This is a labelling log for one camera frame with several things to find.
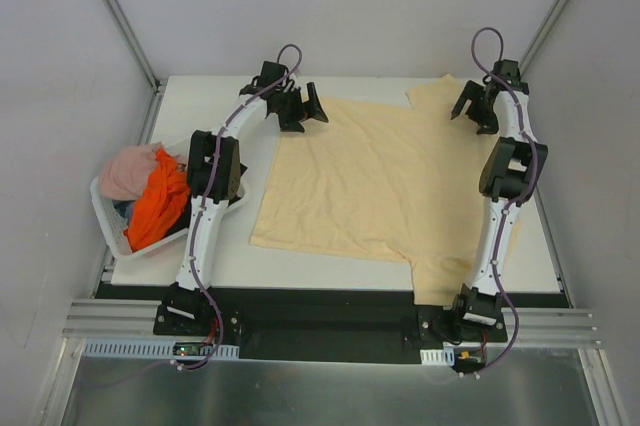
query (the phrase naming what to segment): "beige cloth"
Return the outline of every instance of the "beige cloth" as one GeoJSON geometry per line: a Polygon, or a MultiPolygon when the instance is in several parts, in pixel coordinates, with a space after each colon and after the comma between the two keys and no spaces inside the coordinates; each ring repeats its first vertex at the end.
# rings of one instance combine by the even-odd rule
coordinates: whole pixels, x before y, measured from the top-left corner
{"type": "Polygon", "coordinates": [[[251,244],[408,260],[416,304],[450,304],[475,258],[496,141],[450,121],[461,89],[451,76],[411,89],[413,109],[323,98],[329,124],[280,139],[251,244]]]}

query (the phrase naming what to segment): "pink cloth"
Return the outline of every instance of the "pink cloth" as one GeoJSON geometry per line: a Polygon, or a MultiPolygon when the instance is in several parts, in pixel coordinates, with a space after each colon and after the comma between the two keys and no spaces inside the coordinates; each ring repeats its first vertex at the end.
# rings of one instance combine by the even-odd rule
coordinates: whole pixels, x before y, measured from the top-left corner
{"type": "Polygon", "coordinates": [[[110,159],[98,179],[100,194],[118,201],[135,201],[147,187],[149,175],[156,169],[156,151],[162,143],[129,146],[110,159]]]}

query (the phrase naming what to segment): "blue cloth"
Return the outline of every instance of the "blue cloth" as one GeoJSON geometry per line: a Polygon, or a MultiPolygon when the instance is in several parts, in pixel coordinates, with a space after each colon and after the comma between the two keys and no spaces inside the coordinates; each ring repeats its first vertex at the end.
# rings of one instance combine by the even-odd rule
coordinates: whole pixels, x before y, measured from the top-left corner
{"type": "Polygon", "coordinates": [[[113,208],[120,216],[127,220],[127,224],[131,224],[133,218],[133,205],[135,201],[114,201],[113,208]]]}

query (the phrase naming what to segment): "clothing pile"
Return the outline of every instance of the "clothing pile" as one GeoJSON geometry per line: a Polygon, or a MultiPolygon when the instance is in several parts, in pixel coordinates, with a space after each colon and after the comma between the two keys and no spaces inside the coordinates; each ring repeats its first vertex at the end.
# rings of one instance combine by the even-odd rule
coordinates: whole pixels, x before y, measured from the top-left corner
{"type": "Polygon", "coordinates": [[[132,251],[189,227],[186,165],[187,158],[154,143],[126,147],[102,168],[100,194],[127,220],[124,234],[132,251]]]}

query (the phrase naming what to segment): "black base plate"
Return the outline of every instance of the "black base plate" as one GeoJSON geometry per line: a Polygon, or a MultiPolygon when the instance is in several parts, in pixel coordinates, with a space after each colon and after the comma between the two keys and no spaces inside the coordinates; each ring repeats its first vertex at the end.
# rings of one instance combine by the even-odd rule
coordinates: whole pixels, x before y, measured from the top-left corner
{"type": "MultiPolygon", "coordinates": [[[[223,314],[224,320],[224,344],[237,345],[240,339],[241,323],[238,320],[237,310],[230,311],[231,314],[223,314]]],[[[156,310],[156,320],[153,324],[153,334],[156,336],[195,336],[207,337],[211,332],[211,322],[198,323],[189,318],[172,313],[167,310],[164,304],[158,306],[156,310]]]]}
{"type": "Polygon", "coordinates": [[[418,324],[420,326],[420,339],[423,342],[436,342],[440,345],[442,345],[443,341],[453,344],[462,342],[481,343],[483,341],[483,332],[488,333],[487,343],[506,343],[508,340],[502,314],[499,316],[495,326],[486,329],[467,324],[456,324],[450,309],[443,309],[438,306],[419,306],[418,324]]]}

